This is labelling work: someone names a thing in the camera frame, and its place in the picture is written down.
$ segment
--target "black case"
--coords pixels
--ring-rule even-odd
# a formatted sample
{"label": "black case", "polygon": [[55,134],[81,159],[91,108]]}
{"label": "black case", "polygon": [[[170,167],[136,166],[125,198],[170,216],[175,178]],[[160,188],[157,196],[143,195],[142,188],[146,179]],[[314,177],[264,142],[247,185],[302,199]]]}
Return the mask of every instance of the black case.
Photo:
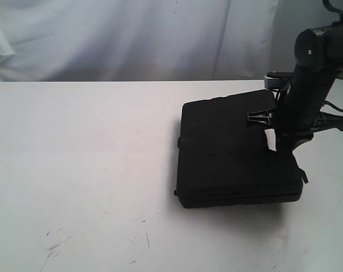
{"label": "black case", "polygon": [[183,106],[175,195],[186,208],[290,202],[303,171],[292,152],[268,149],[262,126],[247,113],[274,108],[274,95],[254,91]]}

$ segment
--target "white curtain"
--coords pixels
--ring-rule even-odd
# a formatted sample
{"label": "white curtain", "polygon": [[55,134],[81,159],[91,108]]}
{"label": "white curtain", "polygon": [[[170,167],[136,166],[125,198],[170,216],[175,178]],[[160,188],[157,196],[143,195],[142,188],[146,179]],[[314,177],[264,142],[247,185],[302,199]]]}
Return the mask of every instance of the white curtain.
{"label": "white curtain", "polygon": [[321,0],[0,0],[0,80],[261,78],[332,18]]}

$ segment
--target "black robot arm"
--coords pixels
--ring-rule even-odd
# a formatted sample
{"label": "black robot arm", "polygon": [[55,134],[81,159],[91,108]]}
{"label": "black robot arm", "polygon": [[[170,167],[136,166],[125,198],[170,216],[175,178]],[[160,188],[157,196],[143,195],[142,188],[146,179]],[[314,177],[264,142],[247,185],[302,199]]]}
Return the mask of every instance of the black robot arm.
{"label": "black robot arm", "polygon": [[343,131],[343,116],[320,111],[335,79],[343,72],[343,11],[332,7],[328,0],[323,3],[340,15],[340,21],[307,29],[297,37],[294,72],[268,73],[265,79],[265,87],[277,92],[276,107],[247,116],[249,124],[275,130],[277,150],[293,150],[318,131]]}

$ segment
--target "white table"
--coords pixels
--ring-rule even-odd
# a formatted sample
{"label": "white table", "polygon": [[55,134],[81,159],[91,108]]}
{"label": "white table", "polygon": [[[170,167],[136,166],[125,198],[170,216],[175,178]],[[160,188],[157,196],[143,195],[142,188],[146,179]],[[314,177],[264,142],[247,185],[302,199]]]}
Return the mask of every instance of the white table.
{"label": "white table", "polygon": [[[343,271],[343,133],[282,205],[181,207],[183,103],[262,81],[0,83],[0,271]],[[343,107],[343,82],[330,100]]]}

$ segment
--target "cable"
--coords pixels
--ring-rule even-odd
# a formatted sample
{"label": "cable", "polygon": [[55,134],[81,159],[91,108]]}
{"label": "cable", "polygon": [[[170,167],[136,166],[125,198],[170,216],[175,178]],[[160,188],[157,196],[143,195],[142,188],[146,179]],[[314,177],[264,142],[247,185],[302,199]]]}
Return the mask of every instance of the cable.
{"label": "cable", "polygon": [[339,108],[338,106],[335,106],[334,104],[332,104],[332,103],[329,102],[329,101],[325,101],[325,102],[324,102],[324,105],[330,106],[330,107],[332,107],[333,109],[337,110],[338,112],[343,112],[343,109]]}

